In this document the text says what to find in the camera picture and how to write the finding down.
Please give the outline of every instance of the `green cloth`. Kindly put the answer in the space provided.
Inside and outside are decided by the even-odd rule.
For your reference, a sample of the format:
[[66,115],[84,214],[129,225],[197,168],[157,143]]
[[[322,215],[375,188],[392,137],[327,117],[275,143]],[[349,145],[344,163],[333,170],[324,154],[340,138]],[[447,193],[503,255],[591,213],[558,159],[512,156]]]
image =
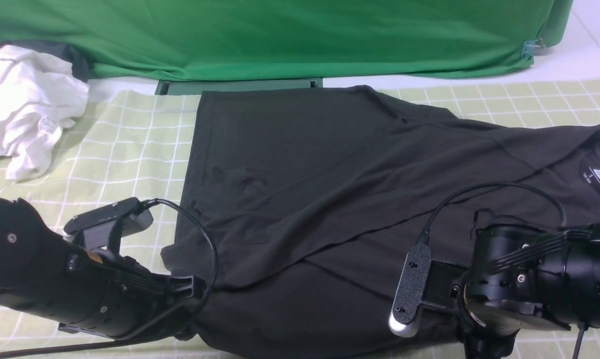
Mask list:
[[571,7],[573,7],[573,0],[555,0],[548,21],[539,34],[546,47],[555,46],[564,38]]
[[0,0],[0,41],[71,43],[94,77],[477,77],[531,66],[556,1]]

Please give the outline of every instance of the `green checkered tablecloth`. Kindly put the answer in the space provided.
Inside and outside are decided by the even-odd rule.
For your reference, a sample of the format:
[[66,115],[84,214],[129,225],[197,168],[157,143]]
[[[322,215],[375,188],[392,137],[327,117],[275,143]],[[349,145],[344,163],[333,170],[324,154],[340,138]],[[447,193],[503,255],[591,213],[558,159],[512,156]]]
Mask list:
[[[596,125],[600,123],[600,80],[484,84],[383,91],[419,104],[446,107],[460,117],[509,127]],[[200,96],[148,96],[126,91],[107,103],[92,103],[77,125],[67,130],[54,150],[52,170],[43,177],[18,184],[6,182],[7,159],[0,159],[0,197],[26,198],[53,229],[76,214],[132,195],[165,197],[179,202],[195,116]],[[159,250],[172,243],[175,213],[152,209],[150,229],[122,243],[152,271],[166,273]],[[558,359],[571,356],[574,334],[522,332],[513,358]],[[84,334],[56,331],[56,323],[0,307],[0,350],[39,348],[97,341]],[[416,353],[387,353],[374,358],[455,359],[458,345]],[[53,358],[233,358],[205,346],[166,339],[159,343],[54,355]],[[582,358],[600,358],[600,330],[585,336]]]

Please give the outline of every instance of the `black fabric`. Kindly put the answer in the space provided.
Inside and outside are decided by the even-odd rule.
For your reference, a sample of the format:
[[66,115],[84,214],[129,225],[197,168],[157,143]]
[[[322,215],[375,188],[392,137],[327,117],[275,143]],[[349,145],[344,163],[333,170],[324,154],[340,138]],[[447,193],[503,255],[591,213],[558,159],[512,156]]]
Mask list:
[[[509,129],[366,86],[204,93],[181,204],[218,244],[220,276],[194,327],[214,348],[262,359],[453,341],[453,318],[437,313],[413,339],[387,325],[426,214],[461,188],[515,181],[564,203],[569,224],[599,221],[593,170],[600,126]],[[469,265],[482,207],[546,229],[559,222],[530,192],[473,193],[434,223],[436,259]],[[208,274],[205,243],[182,220],[161,254],[174,274]]]
[[28,48],[42,54],[54,55],[72,64],[72,76],[75,79],[88,82],[90,78],[90,64],[85,55],[78,48],[74,47],[74,45],[42,39],[18,39],[0,42],[0,48],[6,45]]

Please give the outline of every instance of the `black cable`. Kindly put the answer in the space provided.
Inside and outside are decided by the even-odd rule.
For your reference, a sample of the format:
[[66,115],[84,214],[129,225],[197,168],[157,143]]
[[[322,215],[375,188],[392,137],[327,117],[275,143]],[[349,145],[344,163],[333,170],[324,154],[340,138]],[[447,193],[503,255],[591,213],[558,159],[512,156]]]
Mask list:
[[519,223],[521,223],[523,225],[528,225],[528,221],[527,220],[525,220],[523,218],[520,218],[518,216],[514,216],[512,214],[496,214],[494,216],[493,220],[491,221],[491,224],[497,223],[497,220],[500,219],[500,218],[510,218],[512,220],[516,220],[517,222],[519,222]]
[[495,213],[494,213],[493,209],[480,208],[477,211],[475,211],[475,213],[473,213],[473,226],[471,226],[471,228],[468,232],[468,241],[469,241],[470,245],[473,247],[475,247],[475,243],[473,242],[473,234],[475,232],[475,228],[477,228],[477,223],[479,222],[479,214],[482,212],[491,214],[490,222],[491,222],[491,224],[494,224]]
[[[196,219],[194,218],[188,211],[184,210],[181,206],[175,204],[174,202],[161,198],[154,198],[150,200],[146,200],[145,206],[147,208],[154,207],[157,204],[165,204],[172,209],[175,209],[179,214],[181,214],[186,220],[188,220],[191,224],[195,225],[195,227],[200,230],[200,234],[202,234],[205,241],[207,241],[207,245],[209,245],[209,249],[211,250],[211,279],[209,279],[209,284],[207,284],[207,288],[205,289],[205,293],[203,293],[202,298],[200,298],[200,303],[196,306],[196,309],[191,312],[190,320],[187,323],[191,323],[191,321],[195,320],[198,316],[198,313],[202,311],[202,309],[207,305],[209,301],[209,296],[211,296],[211,291],[216,284],[216,279],[218,278],[218,248],[211,240],[211,236],[209,236],[209,232],[207,229]],[[189,325],[186,325],[182,330],[187,329]]]
[[[216,245],[214,245],[213,241],[211,240],[211,237],[209,236],[209,232],[207,232],[205,227],[196,218],[191,216],[191,214],[188,213],[181,206],[175,204],[174,202],[171,202],[170,200],[161,199],[161,198],[154,198],[154,199],[150,199],[150,200],[145,200],[143,202],[143,205],[145,206],[146,209],[150,209],[150,207],[154,207],[158,204],[165,204],[165,206],[175,209],[175,211],[177,211],[179,214],[184,216],[184,218],[186,220],[188,220],[191,224],[195,225],[195,227],[198,230],[200,230],[200,233],[202,233],[202,236],[207,241],[207,244],[209,245],[209,248],[211,249],[211,253],[212,253],[211,279],[209,280],[209,284],[207,285],[207,288],[205,289],[205,292],[203,293],[202,298],[200,298],[200,302],[198,303],[196,308],[193,310],[193,312],[191,312],[191,316],[190,316],[189,320],[186,321],[186,325],[184,325],[182,327],[182,329],[180,329],[178,331],[178,332],[182,332],[182,330],[186,330],[190,326],[190,323],[196,319],[196,317],[198,316],[200,311],[202,311],[202,309],[204,309],[205,305],[207,305],[207,302],[209,301],[209,296],[211,296],[211,291],[213,291],[214,284],[216,283],[216,278],[218,278],[218,249],[216,248]],[[157,338],[143,339],[143,340],[131,338],[131,339],[127,339],[124,341],[88,343],[85,345],[54,346],[54,347],[48,347],[48,348],[31,348],[31,349],[24,349],[24,350],[13,350],[10,352],[0,352],[0,359],[26,357],[26,356],[30,356],[30,355],[80,352],[83,350],[118,348],[118,347],[122,347],[122,346],[140,345],[140,344],[144,344],[144,343],[161,341],[168,337],[170,337],[170,336],[161,336],[161,337],[157,337]]]
[[577,325],[580,329],[579,334],[577,334],[577,342],[575,342],[575,350],[573,352],[573,359],[578,359],[579,352],[581,350],[581,342],[583,341],[583,335],[588,330],[588,326],[585,324]]
[[451,200],[459,197],[460,195],[462,195],[464,193],[468,193],[470,191],[478,190],[480,188],[487,188],[487,187],[517,187],[517,188],[522,188],[525,190],[529,190],[533,193],[536,193],[537,195],[540,195],[543,198],[546,198],[546,200],[548,200],[548,202],[550,202],[552,205],[555,206],[555,208],[559,212],[560,227],[565,227],[565,225],[566,225],[566,213],[564,211],[564,207],[559,202],[557,202],[557,200],[555,198],[550,196],[548,193],[545,193],[545,191],[537,189],[533,186],[528,186],[527,184],[520,184],[520,183],[514,183],[514,182],[487,182],[487,183],[482,183],[482,184],[476,184],[476,185],[470,186],[468,188],[464,188],[462,190],[459,190],[459,191],[451,194],[450,196],[448,196],[444,200],[442,200],[442,202],[435,208],[435,211],[433,213],[431,213],[431,216],[426,221],[426,224],[425,224],[424,228],[422,229],[422,232],[420,232],[420,234],[418,236],[417,243],[425,244],[425,245],[428,244],[431,227],[433,225],[433,221],[434,221],[435,217],[437,217],[437,215],[441,212],[441,210],[444,207],[446,207],[446,205],[448,205],[451,202]]
[[58,354],[58,353],[69,353],[69,352],[80,352],[82,350],[97,350],[97,349],[108,349],[118,348],[122,346],[140,345],[143,343],[149,343],[156,341],[156,339],[134,341],[132,339],[128,341],[110,341],[102,343],[88,343],[85,345],[69,345],[69,346],[53,346],[47,348],[31,348],[22,350],[12,350],[10,352],[0,352],[0,359],[17,358],[17,357],[28,357],[30,355],[44,355],[44,354]]
[[557,236],[552,239],[547,239],[539,244],[531,245],[530,247],[516,250],[510,254],[503,255],[497,259],[487,262],[484,267],[486,275],[495,275],[507,270],[511,267],[519,267],[530,261],[534,261],[547,254],[557,252],[566,245],[566,237],[564,235]]

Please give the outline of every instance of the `metal clip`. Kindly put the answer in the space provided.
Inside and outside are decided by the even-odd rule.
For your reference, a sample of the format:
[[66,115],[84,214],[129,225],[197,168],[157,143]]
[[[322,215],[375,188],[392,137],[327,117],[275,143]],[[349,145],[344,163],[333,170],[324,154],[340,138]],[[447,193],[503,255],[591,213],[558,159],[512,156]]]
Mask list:
[[546,46],[544,45],[544,41],[542,39],[533,39],[529,41],[524,41],[524,47],[521,50],[521,58],[533,57],[536,55],[541,55],[546,52]]

